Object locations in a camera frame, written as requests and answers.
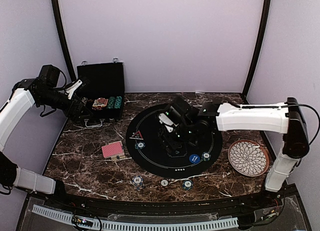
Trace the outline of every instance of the blue poker chip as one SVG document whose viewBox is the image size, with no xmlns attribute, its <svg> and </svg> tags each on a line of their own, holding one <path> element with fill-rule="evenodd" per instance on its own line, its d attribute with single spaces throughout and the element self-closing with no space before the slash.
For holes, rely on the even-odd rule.
<svg viewBox="0 0 320 231">
<path fill-rule="evenodd" d="M 144 142 L 137 142 L 134 147 L 137 149 L 137 150 L 140 150 L 140 149 L 143 149 L 144 147 L 146 146 L 146 144 Z"/>
<path fill-rule="evenodd" d="M 135 187 L 142 187 L 144 185 L 144 178 L 137 175 L 132 178 L 131 182 Z"/>
<path fill-rule="evenodd" d="M 145 185 L 140 185 L 140 186 L 134 186 L 134 189 L 137 191 L 143 190 L 145 188 Z"/>
<path fill-rule="evenodd" d="M 190 161 L 191 163 L 193 163 L 193 164 L 197 164 L 197 163 L 200 162 L 200 157 L 199 157 L 199 155 L 192 154 L 192 155 L 190 155 L 190 157 L 189 157 L 189 161 Z"/>
<path fill-rule="evenodd" d="M 202 154 L 202 159 L 203 159 L 203 161 L 209 161 L 210 158 L 211 158 L 211 154 L 210 154 L 210 153 L 204 152 L 204 153 Z"/>
<path fill-rule="evenodd" d="M 182 187 L 184 190 L 191 190 L 193 186 L 194 186 L 194 183 L 189 179 L 185 180 L 182 184 Z"/>
</svg>

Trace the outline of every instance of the red playing card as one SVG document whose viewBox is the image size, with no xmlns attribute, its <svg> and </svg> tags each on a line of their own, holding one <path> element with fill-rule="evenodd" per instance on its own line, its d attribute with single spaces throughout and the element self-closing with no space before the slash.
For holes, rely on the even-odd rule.
<svg viewBox="0 0 320 231">
<path fill-rule="evenodd" d="M 104 158 L 113 158 L 116 156 L 124 156 L 124 147 L 121 141 L 109 143 L 102 148 Z"/>
</svg>

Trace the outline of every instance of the case handle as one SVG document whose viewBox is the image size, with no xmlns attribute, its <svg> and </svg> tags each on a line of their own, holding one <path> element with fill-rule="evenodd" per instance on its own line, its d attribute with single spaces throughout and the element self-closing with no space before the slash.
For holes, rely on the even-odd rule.
<svg viewBox="0 0 320 231">
<path fill-rule="evenodd" d="M 84 124 L 87 128 L 100 128 L 104 125 L 104 119 L 100 119 L 100 124 L 95 124 L 95 125 L 87 125 L 89 119 L 84 120 Z"/>
</svg>

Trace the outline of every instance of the red triangle logo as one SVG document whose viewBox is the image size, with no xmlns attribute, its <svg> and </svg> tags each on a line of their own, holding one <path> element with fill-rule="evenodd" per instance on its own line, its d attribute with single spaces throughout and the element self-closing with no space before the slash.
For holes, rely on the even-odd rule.
<svg viewBox="0 0 320 231">
<path fill-rule="evenodd" d="M 140 130 L 138 130 L 136 133 L 134 133 L 130 139 L 134 139 L 134 140 L 144 140 L 144 138 L 142 137 L 142 134 L 140 132 Z"/>
</svg>

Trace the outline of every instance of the black frame pole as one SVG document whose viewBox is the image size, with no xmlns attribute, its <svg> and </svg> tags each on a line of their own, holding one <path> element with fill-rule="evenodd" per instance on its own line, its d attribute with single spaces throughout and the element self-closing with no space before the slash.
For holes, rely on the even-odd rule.
<svg viewBox="0 0 320 231">
<path fill-rule="evenodd" d="M 71 61 L 71 56 L 70 56 L 68 45 L 67 45 L 64 26 L 63 26 L 62 19 L 61 19 L 59 1 L 58 0 L 51 0 L 51 3 L 52 3 L 52 9 L 53 9 L 56 30 L 58 32 L 58 36 L 59 36 L 60 45 L 61 45 L 62 53 L 64 56 L 66 68 L 68 69 L 71 81 L 75 81 L 77 79 L 77 77 L 76 77 L 76 73 L 75 73 L 74 66 Z"/>
<path fill-rule="evenodd" d="M 258 36 L 256 38 L 256 43 L 254 47 L 254 52 L 251 60 L 251 65 L 249 68 L 248 75 L 246 77 L 246 81 L 244 84 L 244 88 L 242 91 L 242 95 L 246 98 L 252 83 L 252 80 L 255 75 L 255 71 L 257 68 L 258 60 L 259 60 L 259 55 L 262 47 L 262 43 L 264 41 L 264 36 L 265 36 L 265 31 L 266 31 L 266 26 L 267 26 L 267 20 L 268 20 L 268 15 L 269 15 L 269 9 L 270 9 L 270 3 L 271 0 L 264 0 L 263 1 L 263 8 L 262 8 L 262 14 L 261 14 L 261 20 L 260 20 L 260 26 L 259 26 L 259 31 L 258 31 Z"/>
</svg>

